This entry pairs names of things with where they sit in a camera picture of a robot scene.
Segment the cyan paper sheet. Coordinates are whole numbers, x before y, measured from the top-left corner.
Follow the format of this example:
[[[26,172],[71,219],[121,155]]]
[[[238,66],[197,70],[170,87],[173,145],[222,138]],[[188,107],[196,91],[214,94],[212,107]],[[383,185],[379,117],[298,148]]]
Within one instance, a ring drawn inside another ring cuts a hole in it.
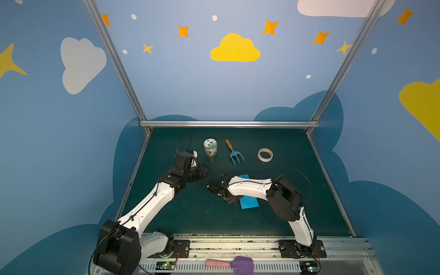
[[[259,202],[255,197],[243,196],[239,202],[243,210],[260,207]]]

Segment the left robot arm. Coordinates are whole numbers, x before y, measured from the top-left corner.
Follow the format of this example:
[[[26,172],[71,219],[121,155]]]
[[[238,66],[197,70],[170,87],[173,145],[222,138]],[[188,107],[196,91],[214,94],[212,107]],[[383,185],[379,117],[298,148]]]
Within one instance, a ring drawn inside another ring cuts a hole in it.
[[[173,166],[162,175],[151,192],[130,212],[117,221],[108,220],[100,229],[97,245],[89,264],[95,264],[114,275],[133,275],[141,260],[157,253],[168,253],[173,234],[158,230],[142,237],[146,227],[185,188],[186,184],[206,178],[210,168],[188,149],[175,156]]]

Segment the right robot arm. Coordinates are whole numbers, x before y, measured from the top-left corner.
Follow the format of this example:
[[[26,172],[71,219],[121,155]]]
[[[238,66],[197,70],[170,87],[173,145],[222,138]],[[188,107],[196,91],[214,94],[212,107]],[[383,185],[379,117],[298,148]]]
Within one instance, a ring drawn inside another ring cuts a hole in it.
[[[283,176],[276,179],[227,176],[221,181],[210,180],[207,188],[229,204],[245,196],[267,201],[274,212],[289,223],[297,244],[307,248],[315,244],[315,233],[305,215],[302,195]]]

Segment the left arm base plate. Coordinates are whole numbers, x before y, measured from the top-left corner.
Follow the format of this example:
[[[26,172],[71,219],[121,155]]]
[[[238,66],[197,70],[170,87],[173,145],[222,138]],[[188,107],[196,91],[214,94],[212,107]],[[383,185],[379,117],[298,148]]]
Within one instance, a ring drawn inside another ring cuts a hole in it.
[[[177,256],[179,258],[187,259],[189,257],[190,252],[190,240],[189,239],[181,239],[174,241],[173,248],[170,253],[156,253],[149,256],[150,259],[176,259]]]

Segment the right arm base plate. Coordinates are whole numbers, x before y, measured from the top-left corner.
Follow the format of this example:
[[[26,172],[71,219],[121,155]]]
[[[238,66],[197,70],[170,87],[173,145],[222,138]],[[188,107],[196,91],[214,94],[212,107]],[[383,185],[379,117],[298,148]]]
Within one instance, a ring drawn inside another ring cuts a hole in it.
[[[301,245],[294,239],[281,240],[278,242],[278,249],[283,258],[327,258],[322,240],[316,240],[312,246]]]

